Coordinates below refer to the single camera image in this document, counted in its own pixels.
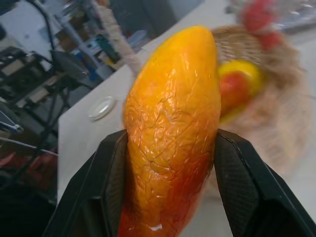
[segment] straw basket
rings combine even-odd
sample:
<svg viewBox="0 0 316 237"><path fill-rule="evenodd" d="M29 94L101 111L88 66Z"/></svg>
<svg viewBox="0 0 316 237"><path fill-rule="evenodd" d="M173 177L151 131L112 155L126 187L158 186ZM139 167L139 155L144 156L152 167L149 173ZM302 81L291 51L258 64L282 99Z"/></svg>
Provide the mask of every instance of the straw basket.
<svg viewBox="0 0 316 237"><path fill-rule="evenodd" d="M264 52L243 26L221 27L212 32L220 63L244 59L267 75L263 92L221 128L249 140L263 161L281 176L292 173L304 155L311 127L309 90L299 53L285 39L283 45ZM218 197L215 170L208 188Z"/></svg>

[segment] wrinkled skin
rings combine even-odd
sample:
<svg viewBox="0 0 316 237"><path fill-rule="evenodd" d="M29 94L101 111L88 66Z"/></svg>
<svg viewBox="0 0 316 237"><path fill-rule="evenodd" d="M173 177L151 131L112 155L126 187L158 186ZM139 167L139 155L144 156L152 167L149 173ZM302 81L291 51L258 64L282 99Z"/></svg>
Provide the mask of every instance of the wrinkled skin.
<svg viewBox="0 0 316 237"><path fill-rule="evenodd" d="M213 36L185 29L156 50L127 97L119 237L179 236L213 167L220 112Z"/></svg>

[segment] fake fruit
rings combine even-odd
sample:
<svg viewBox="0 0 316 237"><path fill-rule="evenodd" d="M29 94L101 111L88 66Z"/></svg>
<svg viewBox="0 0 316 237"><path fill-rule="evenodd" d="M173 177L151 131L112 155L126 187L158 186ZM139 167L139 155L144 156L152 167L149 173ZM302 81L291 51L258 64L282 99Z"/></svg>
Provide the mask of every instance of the fake fruit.
<svg viewBox="0 0 316 237"><path fill-rule="evenodd" d="M150 57L126 100L128 154L119 237L177 237L213 167L221 111L214 38L187 28Z"/></svg>
<svg viewBox="0 0 316 237"><path fill-rule="evenodd" d="M242 72L232 72L222 76L222 116L251 100L250 85L245 77Z"/></svg>
<svg viewBox="0 0 316 237"><path fill-rule="evenodd" d="M263 73L254 64L234 60L219 69L221 78L221 116L241 110L263 88Z"/></svg>

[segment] mango skin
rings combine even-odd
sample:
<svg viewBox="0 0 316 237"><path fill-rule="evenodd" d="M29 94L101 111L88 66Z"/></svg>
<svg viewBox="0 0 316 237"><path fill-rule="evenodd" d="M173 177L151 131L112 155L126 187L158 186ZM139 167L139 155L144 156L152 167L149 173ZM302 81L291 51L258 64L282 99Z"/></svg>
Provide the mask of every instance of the mango skin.
<svg viewBox="0 0 316 237"><path fill-rule="evenodd" d="M119 237L177 237L213 167L221 113L215 41L187 28L150 57L126 100L128 154Z"/></svg>

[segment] white lid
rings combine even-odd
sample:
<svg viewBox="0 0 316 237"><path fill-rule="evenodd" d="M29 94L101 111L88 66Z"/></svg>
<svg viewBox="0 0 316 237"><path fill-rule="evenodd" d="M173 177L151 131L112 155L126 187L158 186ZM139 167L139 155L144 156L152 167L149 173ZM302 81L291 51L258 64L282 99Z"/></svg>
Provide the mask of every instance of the white lid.
<svg viewBox="0 0 316 237"><path fill-rule="evenodd" d="M89 117L93 120L98 120L103 118L114 105L114 98L112 96L107 96L102 98L97 103L95 103L91 110L89 111Z"/></svg>

